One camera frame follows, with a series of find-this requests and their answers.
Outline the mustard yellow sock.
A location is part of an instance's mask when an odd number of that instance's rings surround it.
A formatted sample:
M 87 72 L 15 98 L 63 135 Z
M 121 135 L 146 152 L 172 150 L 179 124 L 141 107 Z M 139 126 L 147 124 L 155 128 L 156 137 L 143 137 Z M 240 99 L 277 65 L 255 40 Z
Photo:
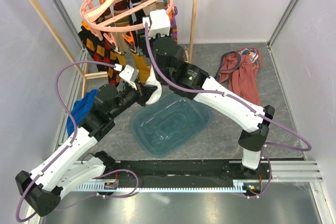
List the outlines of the mustard yellow sock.
M 145 58 L 139 54 L 133 33 L 128 31 L 123 34 L 123 38 L 131 51 L 135 66 L 139 70 L 139 79 L 142 83 L 145 83 L 150 76 L 150 67 L 146 64 Z
M 116 52 L 116 55 L 119 60 L 119 64 L 125 66 L 127 64 L 127 61 L 125 59 L 125 53 L 128 50 L 128 45 L 125 43 L 121 33 L 116 33 L 115 38 L 118 45 L 118 52 Z

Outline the argyle black red sock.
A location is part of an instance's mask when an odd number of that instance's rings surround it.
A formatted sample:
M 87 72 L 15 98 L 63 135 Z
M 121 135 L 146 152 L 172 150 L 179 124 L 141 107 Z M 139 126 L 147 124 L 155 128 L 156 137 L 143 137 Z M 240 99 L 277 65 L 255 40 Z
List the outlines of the argyle black red sock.
M 87 49 L 93 61 L 104 62 L 111 65 L 125 65 L 124 55 L 112 49 L 111 44 L 106 40 L 99 40 L 85 26 L 81 26 L 78 33 L 83 46 Z M 103 65 L 97 65 L 98 71 L 104 71 L 108 74 L 108 82 L 111 85 L 118 86 L 120 83 L 119 71 Z

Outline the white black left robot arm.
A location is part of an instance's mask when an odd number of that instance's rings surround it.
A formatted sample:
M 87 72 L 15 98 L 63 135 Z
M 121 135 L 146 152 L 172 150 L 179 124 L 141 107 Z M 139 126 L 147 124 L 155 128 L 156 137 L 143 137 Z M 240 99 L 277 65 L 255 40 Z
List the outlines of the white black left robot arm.
M 104 151 L 94 154 L 74 171 L 68 169 L 112 130 L 118 115 L 135 103 L 141 106 L 155 103 L 161 93 L 157 81 L 125 83 L 122 91 L 110 84 L 101 86 L 89 112 L 74 126 L 73 133 L 61 147 L 30 172 L 22 170 L 16 175 L 21 195 L 19 203 L 27 202 L 35 214 L 44 217 L 79 185 L 95 177 L 111 178 L 115 173 L 114 160 Z

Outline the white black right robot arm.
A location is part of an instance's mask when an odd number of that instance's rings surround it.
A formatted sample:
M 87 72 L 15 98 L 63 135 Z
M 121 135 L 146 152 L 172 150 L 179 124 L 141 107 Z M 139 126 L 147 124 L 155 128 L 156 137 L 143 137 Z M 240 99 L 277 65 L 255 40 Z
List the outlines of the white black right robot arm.
M 245 178 L 254 178 L 259 173 L 261 149 L 269 132 L 264 123 L 266 109 L 240 98 L 213 77 L 207 77 L 200 90 L 187 89 L 174 83 L 171 87 L 195 95 L 196 102 L 210 106 L 241 126 L 243 131 L 238 141 L 243 148 L 240 172 Z

